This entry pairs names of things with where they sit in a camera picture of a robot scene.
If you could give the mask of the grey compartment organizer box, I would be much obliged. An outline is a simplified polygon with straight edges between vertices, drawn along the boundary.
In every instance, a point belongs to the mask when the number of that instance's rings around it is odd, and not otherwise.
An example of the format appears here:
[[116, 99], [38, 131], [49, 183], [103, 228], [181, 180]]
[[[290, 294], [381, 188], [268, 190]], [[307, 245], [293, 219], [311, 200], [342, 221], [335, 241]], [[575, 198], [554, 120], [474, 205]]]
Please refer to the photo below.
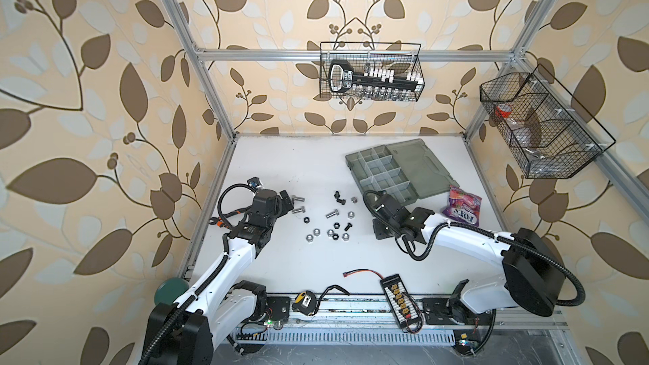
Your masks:
[[345, 161], [361, 192], [385, 192], [403, 205], [459, 186], [423, 140], [378, 145], [348, 154]]

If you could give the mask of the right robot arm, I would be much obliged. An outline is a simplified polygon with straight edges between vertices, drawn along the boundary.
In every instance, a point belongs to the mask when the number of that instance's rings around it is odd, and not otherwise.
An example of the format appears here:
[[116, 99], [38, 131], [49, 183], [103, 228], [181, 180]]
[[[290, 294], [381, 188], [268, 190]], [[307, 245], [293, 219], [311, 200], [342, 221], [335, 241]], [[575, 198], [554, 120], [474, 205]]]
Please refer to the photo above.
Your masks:
[[578, 307], [586, 301], [578, 277], [531, 230], [494, 233], [429, 209], [409, 211], [385, 191], [365, 192], [363, 203], [375, 230], [392, 236], [411, 260], [422, 262], [442, 247], [499, 269], [481, 281], [465, 279], [456, 285], [441, 310], [456, 324], [516, 307], [549, 317], [556, 307]]

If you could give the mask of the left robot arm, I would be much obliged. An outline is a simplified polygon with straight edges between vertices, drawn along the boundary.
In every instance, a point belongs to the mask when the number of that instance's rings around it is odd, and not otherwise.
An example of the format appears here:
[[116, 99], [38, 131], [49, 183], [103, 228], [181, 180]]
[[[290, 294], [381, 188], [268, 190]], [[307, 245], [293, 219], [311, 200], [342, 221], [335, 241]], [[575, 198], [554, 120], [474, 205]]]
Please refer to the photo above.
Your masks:
[[142, 364], [210, 364], [216, 348], [245, 320], [266, 313], [266, 288], [240, 276], [268, 244], [279, 218], [293, 210], [287, 191], [251, 184], [251, 204], [237, 224], [221, 207], [218, 222], [226, 228], [223, 250], [208, 270], [171, 304], [159, 303], [145, 331]]

